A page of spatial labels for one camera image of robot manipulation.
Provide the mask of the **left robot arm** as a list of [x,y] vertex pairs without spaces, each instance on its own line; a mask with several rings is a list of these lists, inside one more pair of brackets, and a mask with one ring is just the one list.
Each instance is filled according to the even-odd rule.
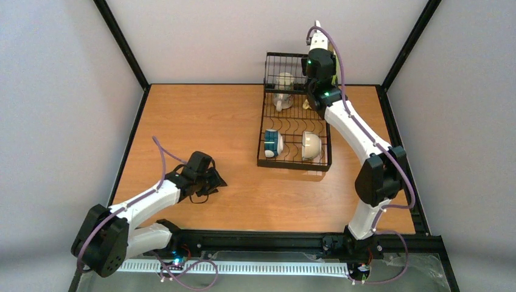
[[154,186],[132,199],[109,207],[93,206],[71,246],[78,269],[108,277],[127,259],[165,248],[172,239],[172,227],[156,222],[143,228],[141,224],[192,195],[208,197],[226,185],[214,159],[195,151],[185,164],[163,173]]

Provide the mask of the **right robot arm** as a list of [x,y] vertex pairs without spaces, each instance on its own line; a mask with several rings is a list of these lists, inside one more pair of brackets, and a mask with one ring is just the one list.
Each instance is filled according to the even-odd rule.
[[354,110],[344,88],[332,83],[336,75],[333,52],[310,49],[302,64],[311,109],[344,137],[361,162],[355,180],[357,208],[342,237],[336,244],[330,244],[345,254],[356,254],[371,245],[380,214],[405,185],[406,151],[391,147],[377,135]]

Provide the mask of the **tall patterned ceramic cup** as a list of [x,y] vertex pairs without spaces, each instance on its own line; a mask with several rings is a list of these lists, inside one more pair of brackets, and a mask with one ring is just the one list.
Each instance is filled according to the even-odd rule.
[[281,72],[275,77],[274,88],[279,92],[274,93],[273,103],[277,112],[290,108],[293,98],[289,91],[293,90],[295,78],[287,72]]

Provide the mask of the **black wire dish rack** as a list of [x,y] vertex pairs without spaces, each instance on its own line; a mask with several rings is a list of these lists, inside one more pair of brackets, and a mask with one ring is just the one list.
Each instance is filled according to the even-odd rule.
[[[312,109],[303,109],[306,100],[307,78],[302,72],[306,54],[268,52],[265,60],[263,78],[263,103],[260,125],[257,166],[277,169],[292,169],[326,172],[332,165],[332,144],[329,124]],[[277,112],[273,103],[275,77],[281,72],[294,76],[293,90],[288,93],[293,98],[290,108]],[[276,158],[266,158],[264,154],[264,135],[267,129],[280,132],[284,138],[282,153]],[[302,134],[310,131],[322,141],[321,154],[315,159],[302,159]]]

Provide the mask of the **striped plate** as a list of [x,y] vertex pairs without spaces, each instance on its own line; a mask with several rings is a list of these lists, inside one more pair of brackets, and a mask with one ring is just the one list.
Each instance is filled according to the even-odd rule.
[[317,29],[315,29],[315,33],[321,33],[321,31],[318,29],[319,27],[321,27],[321,23],[319,20],[315,20],[314,26],[317,27]]

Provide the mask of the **woven bamboo pattern plate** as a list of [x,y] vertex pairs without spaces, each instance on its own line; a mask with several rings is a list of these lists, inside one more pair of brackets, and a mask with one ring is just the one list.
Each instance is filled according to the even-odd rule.
[[332,77],[332,85],[337,85],[338,74],[340,73],[338,57],[335,54],[335,49],[333,48],[333,44],[331,42],[328,42],[327,48],[328,48],[328,51],[332,53],[332,60],[333,60],[334,73],[333,73],[333,77]]

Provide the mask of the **yellow ceramic mug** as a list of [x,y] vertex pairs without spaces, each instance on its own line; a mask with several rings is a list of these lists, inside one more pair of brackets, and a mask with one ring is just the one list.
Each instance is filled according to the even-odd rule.
[[309,104],[309,101],[308,101],[308,100],[305,100],[305,101],[304,101],[304,103],[303,103],[303,105],[302,105],[302,108],[303,108],[304,110],[310,110],[310,109],[311,109],[311,106],[310,106],[310,104]]

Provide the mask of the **white bowl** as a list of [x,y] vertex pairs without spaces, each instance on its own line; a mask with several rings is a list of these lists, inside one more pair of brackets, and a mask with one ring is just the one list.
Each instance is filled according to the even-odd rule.
[[284,138],[274,129],[267,129],[264,135],[264,154],[266,158],[278,157],[284,148]]
[[302,159],[304,161],[315,159],[321,154],[321,150],[320,137],[310,131],[304,131],[302,134]]

